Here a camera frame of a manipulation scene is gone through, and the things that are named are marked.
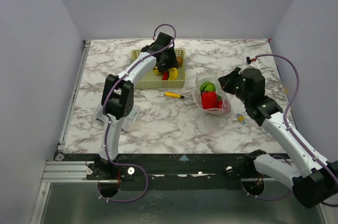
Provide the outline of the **clear plastic box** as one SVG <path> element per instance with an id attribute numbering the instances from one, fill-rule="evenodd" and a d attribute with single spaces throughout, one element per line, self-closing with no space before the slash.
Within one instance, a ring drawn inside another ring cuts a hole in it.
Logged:
<path id="1" fill-rule="evenodd" d="M 138 105 L 133 105 L 133 108 L 130 114 L 125 118 L 124 122 L 122 123 L 121 130 L 123 132 L 130 133 L 132 131 L 132 128 L 134 126 L 135 121 L 138 118 L 139 113 L 140 113 L 140 107 Z M 97 105 L 92 115 L 97 121 L 104 123 L 104 124 L 108 123 L 107 117 L 103 115 L 101 104 Z"/>

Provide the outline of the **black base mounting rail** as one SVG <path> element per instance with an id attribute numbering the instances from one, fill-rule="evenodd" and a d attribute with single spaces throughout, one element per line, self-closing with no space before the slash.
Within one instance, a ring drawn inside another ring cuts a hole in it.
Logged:
<path id="1" fill-rule="evenodd" d="M 96 154 L 55 156 L 69 181 L 97 183 L 105 192 L 241 190 L 263 192 L 271 179 L 249 164 L 251 154 L 120 154 L 110 163 Z"/>

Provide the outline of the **red tomato toy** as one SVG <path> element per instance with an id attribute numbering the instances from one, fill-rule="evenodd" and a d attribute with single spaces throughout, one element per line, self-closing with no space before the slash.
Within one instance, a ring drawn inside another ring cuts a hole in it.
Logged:
<path id="1" fill-rule="evenodd" d="M 216 92 L 204 92 L 201 95 L 202 108 L 212 109 L 216 107 L 218 101 L 218 95 Z"/>
<path id="2" fill-rule="evenodd" d="M 217 109 L 222 109 L 223 108 L 223 100 L 218 100 L 216 104 Z"/>

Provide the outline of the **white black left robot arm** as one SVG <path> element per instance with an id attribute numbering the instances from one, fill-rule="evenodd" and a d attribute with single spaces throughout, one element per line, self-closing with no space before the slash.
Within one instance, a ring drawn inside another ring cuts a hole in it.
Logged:
<path id="1" fill-rule="evenodd" d="M 108 75 L 102 94 L 102 113 L 105 116 L 105 132 L 99 150 L 99 157 L 105 160 L 99 166 L 99 173 L 105 179 L 112 179 L 117 166 L 112 161 L 118 155 L 118 143 L 125 118 L 134 105 L 134 85 L 151 71 L 164 51 L 173 50 L 174 38 L 159 33 L 157 39 L 143 47 L 137 59 L 118 75 Z"/>

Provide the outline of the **small yellow blue clip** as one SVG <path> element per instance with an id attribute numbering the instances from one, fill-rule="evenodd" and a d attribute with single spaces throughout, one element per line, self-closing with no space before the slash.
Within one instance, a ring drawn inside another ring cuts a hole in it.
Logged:
<path id="1" fill-rule="evenodd" d="M 236 114 L 236 118 L 238 122 L 242 125 L 245 125 L 247 123 L 245 116 L 243 114 Z"/>

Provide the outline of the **green striped watermelon toy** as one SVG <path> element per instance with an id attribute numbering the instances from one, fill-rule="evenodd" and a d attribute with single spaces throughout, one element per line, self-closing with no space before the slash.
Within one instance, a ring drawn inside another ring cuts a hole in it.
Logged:
<path id="1" fill-rule="evenodd" d="M 216 86 L 214 83 L 207 81 L 204 82 L 203 84 L 201 84 L 200 86 L 200 93 L 204 93 L 204 92 L 216 92 Z"/>

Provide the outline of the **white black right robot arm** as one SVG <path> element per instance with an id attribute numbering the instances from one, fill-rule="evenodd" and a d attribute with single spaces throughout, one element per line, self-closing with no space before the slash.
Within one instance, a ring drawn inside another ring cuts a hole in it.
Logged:
<path id="1" fill-rule="evenodd" d="M 314 150 L 284 118 L 279 104 L 265 94 L 265 78 L 256 68 L 236 67 L 218 78 L 221 89 L 235 95 L 258 126 L 283 148 L 294 165 L 281 162 L 262 150 L 246 156 L 243 172 L 248 177 L 265 174 L 292 190 L 296 199 L 312 208 L 337 194 L 337 162 Z"/>

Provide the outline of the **red chili pepper toy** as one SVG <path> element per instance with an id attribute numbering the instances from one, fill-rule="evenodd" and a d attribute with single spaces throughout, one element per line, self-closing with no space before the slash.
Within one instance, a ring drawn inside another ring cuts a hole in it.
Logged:
<path id="1" fill-rule="evenodd" d="M 162 80 L 166 81 L 166 80 L 168 80 L 168 78 L 169 78 L 169 72 L 168 72 L 168 71 L 165 71 L 165 72 L 163 73 Z"/>

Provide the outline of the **clear zip top bag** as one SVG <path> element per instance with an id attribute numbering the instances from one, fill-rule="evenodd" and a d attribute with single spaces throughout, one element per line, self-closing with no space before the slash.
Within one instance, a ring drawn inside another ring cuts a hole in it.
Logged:
<path id="1" fill-rule="evenodd" d="M 197 106 L 206 113 L 228 116 L 231 113 L 231 104 L 218 78 L 217 73 L 197 72 L 193 99 Z"/>

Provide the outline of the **beige perforated plastic basket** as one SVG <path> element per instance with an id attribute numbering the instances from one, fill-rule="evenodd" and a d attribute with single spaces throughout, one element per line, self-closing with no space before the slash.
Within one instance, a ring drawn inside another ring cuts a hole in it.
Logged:
<path id="1" fill-rule="evenodd" d="M 152 70 L 145 74 L 135 85 L 136 89 L 159 89 L 159 88 L 183 88 L 186 80 L 186 52 L 185 50 L 175 49 L 175 54 L 183 60 L 182 65 L 178 68 L 176 80 L 162 80 L 162 75 L 156 75 Z"/>

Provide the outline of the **brown kiwi toy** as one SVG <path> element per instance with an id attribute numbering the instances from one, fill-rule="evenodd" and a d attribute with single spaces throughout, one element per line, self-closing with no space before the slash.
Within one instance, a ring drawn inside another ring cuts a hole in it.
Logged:
<path id="1" fill-rule="evenodd" d="M 182 58 L 177 57 L 176 59 L 177 59 L 177 64 L 178 64 L 178 66 L 181 67 L 181 66 L 182 66 L 182 63 L 183 63 Z"/>

